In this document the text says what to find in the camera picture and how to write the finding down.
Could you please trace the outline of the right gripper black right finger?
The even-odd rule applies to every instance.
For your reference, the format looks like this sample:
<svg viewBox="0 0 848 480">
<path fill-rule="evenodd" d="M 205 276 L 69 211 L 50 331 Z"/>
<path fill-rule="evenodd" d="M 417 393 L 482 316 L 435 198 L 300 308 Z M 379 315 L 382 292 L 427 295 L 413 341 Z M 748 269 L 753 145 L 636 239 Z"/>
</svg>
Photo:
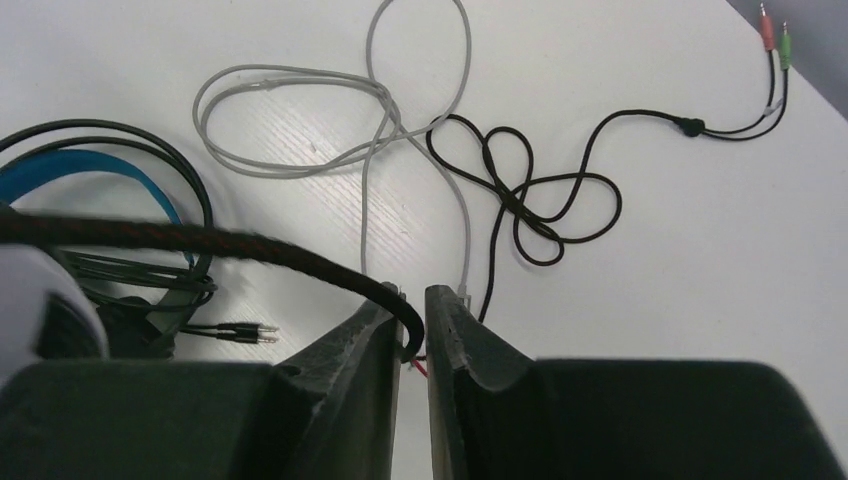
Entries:
<svg viewBox="0 0 848 480">
<path fill-rule="evenodd" d="M 437 479 L 841 479 L 795 388 L 744 361 L 534 360 L 425 293 Z"/>
</svg>

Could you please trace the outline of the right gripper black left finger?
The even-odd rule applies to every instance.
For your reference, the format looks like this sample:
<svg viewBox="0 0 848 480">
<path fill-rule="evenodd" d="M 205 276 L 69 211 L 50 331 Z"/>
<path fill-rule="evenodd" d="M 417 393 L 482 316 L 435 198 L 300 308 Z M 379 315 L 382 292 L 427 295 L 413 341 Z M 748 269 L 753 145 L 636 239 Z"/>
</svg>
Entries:
<svg viewBox="0 0 848 480">
<path fill-rule="evenodd" d="M 1 393 L 5 479 L 387 479 L 400 322 L 367 301 L 276 364 L 53 360 Z"/>
</svg>

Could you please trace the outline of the white and black headphones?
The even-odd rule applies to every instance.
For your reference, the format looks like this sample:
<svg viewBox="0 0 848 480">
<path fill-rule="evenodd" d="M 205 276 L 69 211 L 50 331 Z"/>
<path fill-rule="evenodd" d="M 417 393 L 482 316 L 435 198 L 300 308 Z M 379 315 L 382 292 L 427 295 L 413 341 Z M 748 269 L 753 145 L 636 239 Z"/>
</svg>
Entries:
<svg viewBox="0 0 848 480">
<path fill-rule="evenodd" d="M 1 247 L 1 384 L 43 361 L 108 359 L 105 327 L 76 280 L 33 246 Z"/>
</svg>

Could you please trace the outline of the black headphones with blue band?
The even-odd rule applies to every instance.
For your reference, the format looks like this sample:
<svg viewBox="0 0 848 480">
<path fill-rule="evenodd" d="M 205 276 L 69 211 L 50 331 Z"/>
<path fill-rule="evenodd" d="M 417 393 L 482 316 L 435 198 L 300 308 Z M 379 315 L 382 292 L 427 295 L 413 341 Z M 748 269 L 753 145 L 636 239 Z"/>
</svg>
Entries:
<svg viewBox="0 0 848 480">
<path fill-rule="evenodd" d="M 196 234 L 215 225 L 211 199 L 197 170 L 172 144 L 130 124 L 93 118 L 52 120 L 2 138 L 7 151 L 35 137 L 66 130 L 60 138 L 25 151 L 1 168 L 1 241 L 57 252 L 105 323 L 110 354 L 127 359 L 170 359 L 180 333 L 200 334 L 191 319 L 217 293 L 212 257 Z M 185 222 L 168 195 L 137 166 L 107 153 L 123 147 L 146 153 L 187 184 L 201 210 L 199 224 Z M 166 216 L 163 224 L 25 214 L 19 198 L 67 176 L 105 173 L 140 184 Z"/>
</svg>

